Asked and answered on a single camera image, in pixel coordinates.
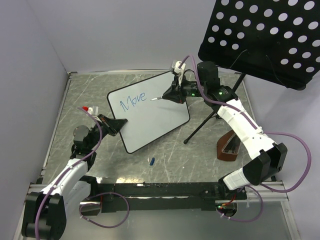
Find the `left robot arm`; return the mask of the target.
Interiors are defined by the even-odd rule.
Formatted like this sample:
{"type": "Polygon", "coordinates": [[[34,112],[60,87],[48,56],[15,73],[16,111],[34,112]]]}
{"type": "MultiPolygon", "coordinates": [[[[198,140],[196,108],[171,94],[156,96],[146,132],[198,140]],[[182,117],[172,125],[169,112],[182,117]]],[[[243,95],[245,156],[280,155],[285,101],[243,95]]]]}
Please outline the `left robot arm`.
{"type": "Polygon", "coordinates": [[[102,139],[116,136],[128,122],[111,119],[103,114],[90,118],[95,122],[73,131],[70,159],[61,173],[39,192],[31,192],[25,200],[21,234],[36,240],[59,240],[67,225],[67,215],[84,199],[95,200],[99,195],[97,181],[85,174],[93,166],[102,139]]]}

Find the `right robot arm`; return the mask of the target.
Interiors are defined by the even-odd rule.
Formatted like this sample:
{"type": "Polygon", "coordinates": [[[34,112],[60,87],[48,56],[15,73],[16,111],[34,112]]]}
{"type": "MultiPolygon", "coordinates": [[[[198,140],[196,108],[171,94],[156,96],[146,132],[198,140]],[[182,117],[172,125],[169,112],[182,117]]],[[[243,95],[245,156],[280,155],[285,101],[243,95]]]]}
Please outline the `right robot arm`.
{"type": "Polygon", "coordinates": [[[236,189],[245,185],[257,186],[278,173],[284,164],[288,149],[267,136],[247,113],[235,91],[221,84],[218,67],[211,61],[197,64],[194,81],[185,77],[186,65],[174,61],[170,67],[174,79],[161,99],[183,104],[187,97],[202,97],[214,113],[234,131],[246,148],[251,161],[220,179],[218,193],[230,199],[236,189]]]}

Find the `blue marker cap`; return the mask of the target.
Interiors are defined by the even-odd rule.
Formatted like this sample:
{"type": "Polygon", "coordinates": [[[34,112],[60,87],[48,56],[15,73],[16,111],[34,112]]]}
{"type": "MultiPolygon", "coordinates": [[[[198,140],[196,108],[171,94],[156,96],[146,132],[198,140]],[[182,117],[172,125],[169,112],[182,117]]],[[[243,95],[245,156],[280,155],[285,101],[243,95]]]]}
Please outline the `blue marker cap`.
{"type": "Polygon", "coordinates": [[[153,166],[153,165],[154,165],[154,163],[155,163],[155,158],[153,157],[153,158],[151,159],[151,161],[150,161],[149,165],[150,165],[150,166],[153,166]]]}

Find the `white whiteboard black frame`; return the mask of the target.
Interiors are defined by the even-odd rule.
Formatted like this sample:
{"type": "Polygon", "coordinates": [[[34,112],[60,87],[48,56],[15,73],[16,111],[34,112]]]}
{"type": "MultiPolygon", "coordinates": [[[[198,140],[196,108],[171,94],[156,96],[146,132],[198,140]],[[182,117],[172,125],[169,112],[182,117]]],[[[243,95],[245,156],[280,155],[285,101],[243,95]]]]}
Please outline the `white whiteboard black frame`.
{"type": "Polygon", "coordinates": [[[186,103],[152,100],[170,87],[174,75],[164,72],[113,90],[107,101],[115,119],[127,119],[120,136],[127,153],[132,154],[190,120],[186,103]]]}

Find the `white marker pen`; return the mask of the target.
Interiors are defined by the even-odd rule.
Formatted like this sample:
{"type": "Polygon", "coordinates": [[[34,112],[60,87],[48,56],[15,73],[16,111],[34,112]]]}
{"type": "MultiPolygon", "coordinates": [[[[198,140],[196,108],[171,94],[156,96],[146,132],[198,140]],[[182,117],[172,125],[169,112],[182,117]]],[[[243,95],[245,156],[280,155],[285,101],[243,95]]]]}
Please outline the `white marker pen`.
{"type": "Polygon", "coordinates": [[[159,96],[159,97],[152,98],[151,101],[158,101],[158,100],[161,100],[161,99],[162,99],[162,97],[159,96]]]}

